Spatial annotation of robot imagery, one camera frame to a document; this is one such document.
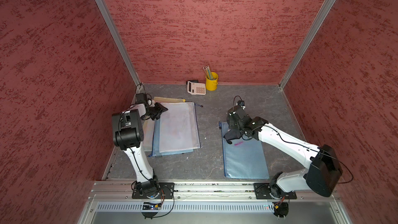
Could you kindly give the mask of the yellow mesh document bag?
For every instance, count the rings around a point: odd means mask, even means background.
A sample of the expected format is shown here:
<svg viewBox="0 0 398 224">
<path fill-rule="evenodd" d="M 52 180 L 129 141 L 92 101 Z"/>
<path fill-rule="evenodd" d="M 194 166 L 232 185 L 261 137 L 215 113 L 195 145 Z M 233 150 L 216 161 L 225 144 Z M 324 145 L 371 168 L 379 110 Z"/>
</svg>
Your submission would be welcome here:
<svg viewBox="0 0 398 224">
<path fill-rule="evenodd" d="M 184 103 L 186 102 L 185 99 L 181 99 L 181 98 L 167 98 L 167 97 L 154 97 L 153 98 L 155 102 L 157 103 Z"/>
</svg>

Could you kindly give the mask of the white mesh document bag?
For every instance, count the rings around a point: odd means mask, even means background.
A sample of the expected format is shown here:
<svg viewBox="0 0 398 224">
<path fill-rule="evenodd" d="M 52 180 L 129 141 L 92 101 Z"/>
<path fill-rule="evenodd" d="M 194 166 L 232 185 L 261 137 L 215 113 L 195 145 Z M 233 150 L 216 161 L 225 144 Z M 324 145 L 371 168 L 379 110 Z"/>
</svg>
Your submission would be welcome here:
<svg viewBox="0 0 398 224">
<path fill-rule="evenodd" d="M 162 103 L 167 108 L 160 117 L 160 152 L 177 152 L 201 147 L 195 104 Z"/>
</svg>

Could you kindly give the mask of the light blue document bag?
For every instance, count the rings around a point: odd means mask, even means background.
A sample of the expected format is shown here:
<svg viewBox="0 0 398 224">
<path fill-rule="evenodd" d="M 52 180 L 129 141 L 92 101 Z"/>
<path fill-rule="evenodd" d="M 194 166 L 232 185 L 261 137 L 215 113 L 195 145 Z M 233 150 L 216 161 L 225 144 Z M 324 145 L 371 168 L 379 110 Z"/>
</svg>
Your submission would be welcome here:
<svg viewBox="0 0 398 224">
<path fill-rule="evenodd" d="M 177 154 L 184 154 L 193 152 L 193 149 L 188 150 L 179 150 L 179 151 L 160 151 L 160 120 L 154 121 L 154 134 L 153 134 L 153 144 L 152 144 L 152 153 L 151 157 L 163 157 Z"/>
</svg>

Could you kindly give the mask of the green mesh document bag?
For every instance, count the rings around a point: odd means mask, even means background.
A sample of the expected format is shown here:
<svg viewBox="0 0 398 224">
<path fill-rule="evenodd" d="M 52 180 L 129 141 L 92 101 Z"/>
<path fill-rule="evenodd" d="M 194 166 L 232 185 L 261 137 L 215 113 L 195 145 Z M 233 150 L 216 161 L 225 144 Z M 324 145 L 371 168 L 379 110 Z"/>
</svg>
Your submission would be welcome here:
<svg viewBox="0 0 398 224">
<path fill-rule="evenodd" d="M 144 121 L 144 151 L 151 152 L 153 147 L 153 136 L 154 136 L 155 121 L 148 119 Z"/>
</svg>

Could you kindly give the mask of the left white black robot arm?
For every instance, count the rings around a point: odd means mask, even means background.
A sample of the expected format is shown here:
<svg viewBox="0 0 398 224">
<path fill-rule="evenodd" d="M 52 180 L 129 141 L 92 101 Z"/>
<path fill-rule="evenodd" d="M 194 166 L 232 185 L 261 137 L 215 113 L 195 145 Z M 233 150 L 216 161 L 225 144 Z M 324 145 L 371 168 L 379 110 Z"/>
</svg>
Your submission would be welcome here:
<svg viewBox="0 0 398 224">
<path fill-rule="evenodd" d="M 150 166 L 143 150 L 144 130 L 142 117 L 147 107 L 134 104 L 128 110 L 112 115 L 114 145 L 129 158 L 136 174 L 133 191 L 139 196 L 154 199 L 164 194 L 154 169 Z"/>
</svg>

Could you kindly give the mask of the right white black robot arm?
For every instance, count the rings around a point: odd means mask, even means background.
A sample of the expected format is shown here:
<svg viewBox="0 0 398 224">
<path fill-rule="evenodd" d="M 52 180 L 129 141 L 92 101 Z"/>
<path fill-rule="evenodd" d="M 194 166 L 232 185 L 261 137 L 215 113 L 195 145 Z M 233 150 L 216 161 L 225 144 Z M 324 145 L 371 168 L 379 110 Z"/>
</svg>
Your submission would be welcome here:
<svg viewBox="0 0 398 224">
<path fill-rule="evenodd" d="M 343 174 L 332 147 L 299 140 L 261 117 L 251 118 L 240 105 L 228 110 L 227 123 L 229 130 L 224 137 L 229 144 L 246 136 L 278 148 L 304 167 L 277 173 L 268 185 L 272 198 L 281 199 L 290 192 L 303 190 L 312 190 L 322 197 L 332 195 Z"/>
</svg>

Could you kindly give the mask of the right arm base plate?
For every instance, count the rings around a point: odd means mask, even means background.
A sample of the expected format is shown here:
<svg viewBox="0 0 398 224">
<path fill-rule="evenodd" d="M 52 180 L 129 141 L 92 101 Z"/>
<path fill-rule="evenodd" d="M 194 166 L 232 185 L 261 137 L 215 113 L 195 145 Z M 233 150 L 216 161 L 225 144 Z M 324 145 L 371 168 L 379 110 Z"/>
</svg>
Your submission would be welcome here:
<svg viewBox="0 0 398 224">
<path fill-rule="evenodd" d="M 277 185 L 270 183 L 254 183 L 254 193 L 257 200 L 296 200 L 297 196 L 294 191 L 284 192 Z"/>
</svg>

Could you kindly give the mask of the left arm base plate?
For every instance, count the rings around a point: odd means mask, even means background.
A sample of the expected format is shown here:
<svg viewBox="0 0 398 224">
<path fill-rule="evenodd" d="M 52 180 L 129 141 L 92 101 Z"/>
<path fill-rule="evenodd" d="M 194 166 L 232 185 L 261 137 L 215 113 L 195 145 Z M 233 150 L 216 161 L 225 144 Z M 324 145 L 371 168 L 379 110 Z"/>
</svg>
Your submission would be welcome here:
<svg viewBox="0 0 398 224">
<path fill-rule="evenodd" d="M 174 183 L 158 183 L 156 186 L 142 186 L 139 184 L 133 187 L 131 198 L 140 200 L 169 200 L 173 199 L 174 188 Z"/>
</svg>

